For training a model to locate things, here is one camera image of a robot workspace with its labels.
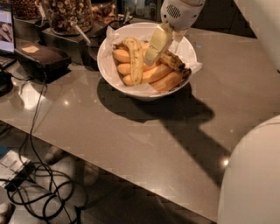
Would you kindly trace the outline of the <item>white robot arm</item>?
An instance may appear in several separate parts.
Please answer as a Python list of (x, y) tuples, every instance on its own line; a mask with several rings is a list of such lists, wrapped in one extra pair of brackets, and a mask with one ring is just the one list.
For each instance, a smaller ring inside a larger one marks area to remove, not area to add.
[[(153, 64), (180, 41), (206, 0), (164, 0), (161, 21), (144, 55)], [(280, 0), (234, 0), (280, 69)], [(235, 147), (220, 189), (217, 224), (280, 224), (280, 116), (253, 128)]]

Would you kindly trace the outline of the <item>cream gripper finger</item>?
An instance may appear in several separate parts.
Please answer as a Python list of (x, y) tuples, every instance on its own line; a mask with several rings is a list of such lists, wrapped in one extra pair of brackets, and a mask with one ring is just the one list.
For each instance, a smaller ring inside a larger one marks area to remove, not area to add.
[(161, 53), (172, 43), (172, 28), (169, 24), (159, 24), (151, 36), (149, 46), (143, 57), (146, 65), (151, 66)]

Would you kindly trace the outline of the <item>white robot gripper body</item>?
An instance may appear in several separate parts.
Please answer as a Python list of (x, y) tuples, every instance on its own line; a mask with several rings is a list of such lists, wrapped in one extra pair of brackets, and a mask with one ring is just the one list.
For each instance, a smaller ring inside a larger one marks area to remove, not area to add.
[(164, 0), (161, 21), (175, 32), (189, 29), (197, 20), (206, 0)]

